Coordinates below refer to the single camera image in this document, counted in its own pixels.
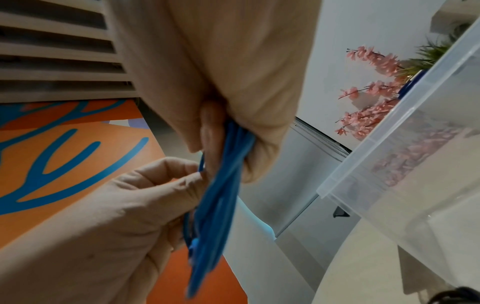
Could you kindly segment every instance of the clear plastic container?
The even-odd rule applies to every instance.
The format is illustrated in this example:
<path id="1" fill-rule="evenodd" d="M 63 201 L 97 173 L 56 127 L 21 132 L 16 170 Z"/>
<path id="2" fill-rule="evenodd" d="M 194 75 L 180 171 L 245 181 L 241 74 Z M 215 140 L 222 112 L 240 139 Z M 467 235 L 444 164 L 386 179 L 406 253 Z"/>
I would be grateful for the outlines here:
<path id="1" fill-rule="evenodd" d="M 317 190 L 480 289 L 480 21 Z"/>

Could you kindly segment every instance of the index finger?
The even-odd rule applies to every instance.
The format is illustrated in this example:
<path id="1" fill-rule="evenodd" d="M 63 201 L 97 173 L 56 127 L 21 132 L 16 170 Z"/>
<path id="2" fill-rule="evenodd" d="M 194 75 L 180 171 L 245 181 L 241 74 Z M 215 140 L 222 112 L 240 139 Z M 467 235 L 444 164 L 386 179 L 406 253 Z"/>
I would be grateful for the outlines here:
<path id="1" fill-rule="evenodd" d="M 198 171 L 199 164 L 177 157 L 165 157 L 134 170 L 153 185 L 163 185 Z"/>

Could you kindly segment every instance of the blue wire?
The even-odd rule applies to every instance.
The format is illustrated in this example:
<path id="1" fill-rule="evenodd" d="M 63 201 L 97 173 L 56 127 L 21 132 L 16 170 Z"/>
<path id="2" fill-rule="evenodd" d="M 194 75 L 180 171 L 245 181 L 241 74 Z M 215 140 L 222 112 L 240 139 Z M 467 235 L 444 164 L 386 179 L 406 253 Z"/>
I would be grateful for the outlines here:
<path id="1" fill-rule="evenodd" d="M 190 214 L 183 218 L 183 237 L 192 266 L 187 297 L 199 290 L 205 276 L 220 261 L 234 218 L 242 178 L 242 165 L 255 143 L 255 135 L 231 121 L 226 126 L 222 163 L 206 190 L 190 224 Z M 204 156 L 199 171 L 204 168 Z"/>

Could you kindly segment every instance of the wooden slat wall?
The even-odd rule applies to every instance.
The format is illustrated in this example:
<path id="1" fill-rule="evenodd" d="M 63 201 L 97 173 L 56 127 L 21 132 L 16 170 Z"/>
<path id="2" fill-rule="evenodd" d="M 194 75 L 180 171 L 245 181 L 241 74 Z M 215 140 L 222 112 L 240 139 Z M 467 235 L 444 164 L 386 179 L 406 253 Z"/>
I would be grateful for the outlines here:
<path id="1" fill-rule="evenodd" d="M 97 0 L 0 3 L 0 103 L 138 97 Z"/>

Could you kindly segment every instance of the hand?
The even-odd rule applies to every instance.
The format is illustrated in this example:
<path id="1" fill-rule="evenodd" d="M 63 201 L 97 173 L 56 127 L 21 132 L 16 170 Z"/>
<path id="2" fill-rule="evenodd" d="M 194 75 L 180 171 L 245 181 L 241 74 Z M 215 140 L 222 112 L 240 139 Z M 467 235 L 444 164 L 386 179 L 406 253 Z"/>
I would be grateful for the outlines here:
<path id="1" fill-rule="evenodd" d="M 197 166 L 123 174 L 0 250 L 2 302 L 143 303 L 208 185 Z"/>
<path id="2" fill-rule="evenodd" d="M 320 2 L 103 3 L 115 49 L 135 88 L 190 151 L 204 150 L 207 171 L 220 165 L 225 111 L 257 136 L 242 177 L 250 182 L 273 164 L 295 118 Z"/>

